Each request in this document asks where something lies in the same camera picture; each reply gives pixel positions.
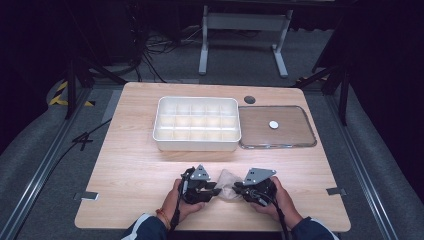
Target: person's left hand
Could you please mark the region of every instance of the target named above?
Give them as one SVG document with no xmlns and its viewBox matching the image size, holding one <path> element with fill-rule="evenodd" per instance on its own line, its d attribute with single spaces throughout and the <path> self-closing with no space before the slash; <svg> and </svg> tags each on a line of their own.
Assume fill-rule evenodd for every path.
<svg viewBox="0 0 424 240">
<path fill-rule="evenodd" d="M 174 186 L 171 191 L 169 191 L 168 195 L 165 198 L 165 201 L 162 205 L 162 211 L 166 215 L 169 221 L 171 221 L 174 216 L 175 208 L 177 206 L 178 200 L 178 186 L 181 183 L 181 179 L 175 179 Z M 189 214 L 194 213 L 202 209 L 206 204 L 204 202 L 196 203 L 196 204 L 187 204 L 183 199 L 180 200 L 180 219 L 181 223 Z M 167 222 L 161 214 L 157 214 L 156 216 L 159 218 L 165 226 L 167 226 Z"/>
</svg>

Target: white plastic tray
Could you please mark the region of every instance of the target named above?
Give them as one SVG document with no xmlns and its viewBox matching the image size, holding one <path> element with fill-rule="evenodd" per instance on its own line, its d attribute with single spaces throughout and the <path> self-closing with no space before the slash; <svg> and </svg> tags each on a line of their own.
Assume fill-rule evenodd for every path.
<svg viewBox="0 0 424 240">
<path fill-rule="evenodd" d="M 153 138 L 162 151 L 234 151 L 241 138 L 232 98 L 163 97 Z"/>
</svg>

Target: blue sleeve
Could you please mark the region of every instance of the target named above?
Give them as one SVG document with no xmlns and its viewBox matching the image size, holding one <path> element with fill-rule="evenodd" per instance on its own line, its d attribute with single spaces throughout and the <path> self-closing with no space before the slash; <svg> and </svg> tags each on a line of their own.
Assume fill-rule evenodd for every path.
<svg viewBox="0 0 424 240">
<path fill-rule="evenodd" d="M 143 214 L 129 227 L 122 240 L 166 240 L 166 227 L 159 218 Z"/>
<path fill-rule="evenodd" d="M 338 240 L 322 223 L 310 217 L 300 221 L 292 229 L 292 234 L 296 240 Z"/>
</svg>

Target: black grommet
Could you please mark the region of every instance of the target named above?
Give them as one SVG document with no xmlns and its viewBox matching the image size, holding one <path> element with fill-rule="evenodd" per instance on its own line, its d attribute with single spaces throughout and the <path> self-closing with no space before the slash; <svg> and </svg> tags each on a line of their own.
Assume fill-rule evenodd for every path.
<svg viewBox="0 0 424 240">
<path fill-rule="evenodd" d="M 252 96 L 246 96 L 246 97 L 244 97 L 244 101 L 247 104 L 254 104 L 256 102 L 256 99 Z"/>
</svg>

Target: yellow tape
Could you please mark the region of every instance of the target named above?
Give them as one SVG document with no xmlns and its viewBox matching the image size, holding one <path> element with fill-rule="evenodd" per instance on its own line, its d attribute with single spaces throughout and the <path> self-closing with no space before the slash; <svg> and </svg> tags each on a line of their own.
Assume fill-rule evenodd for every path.
<svg viewBox="0 0 424 240">
<path fill-rule="evenodd" d="M 49 105 L 64 105 L 64 106 L 68 106 L 68 101 L 66 101 L 66 100 L 60 100 L 60 96 L 62 95 L 63 91 L 65 90 L 65 88 L 67 86 L 68 86 L 68 81 L 63 80 L 63 82 L 57 88 L 57 91 L 54 94 L 52 100 L 50 100 Z M 84 106 L 86 106 L 86 107 L 94 107 L 94 105 L 96 105 L 96 101 L 87 101 L 84 104 Z"/>
</svg>

